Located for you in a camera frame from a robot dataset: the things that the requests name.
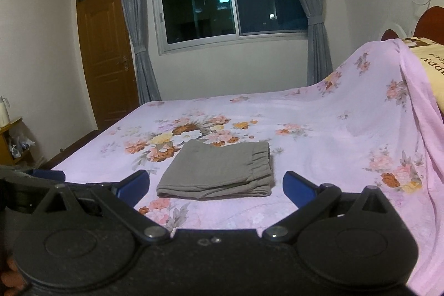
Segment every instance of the metal bolt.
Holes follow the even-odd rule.
[[[284,226],[271,226],[265,232],[272,238],[278,238],[285,236],[288,233],[288,229]]]
[[[165,234],[167,233],[167,230],[164,229],[161,226],[150,226],[147,227],[143,233],[145,234],[145,236],[148,236],[149,238],[160,238],[165,236]]]
[[[201,238],[197,243],[201,246],[209,246],[211,245],[211,241],[208,238]]]
[[[214,237],[211,238],[210,241],[211,241],[212,243],[214,243],[214,244],[219,244],[219,243],[222,242],[222,238],[219,238],[219,237],[214,236]]]

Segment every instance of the wooden door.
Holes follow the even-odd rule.
[[[139,106],[121,1],[78,2],[77,24],[94,117],[104,130]]]

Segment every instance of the white kettle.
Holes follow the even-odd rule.
[[[0,96],[0,128],[5,127],[11,123],[9,114],[7,114],[6,105],[10,107],[9,102],[3,96]]]

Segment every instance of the pillow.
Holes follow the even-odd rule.
[[[402,41],[421,61],[438,107],[444,113],[444,45],[418,37],[404,38]]]

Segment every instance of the pink bedsheet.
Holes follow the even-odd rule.
[[[190,139],[216,146],[268,141],[272,195],[159,199],[158,181]],[[56,169],[79,183],[119,181],[134,170],[149,170],[150,191],[136,209],[171,231],[255,228],[261,234],[296,210],[282,191],[287,170],[344,192],[375,184],[419,245],[409,286],[425,295],[444,271],[443,140],[444,125],[423,67],[400,40],[391,40],[363,45],[310,87],[147,103]]]

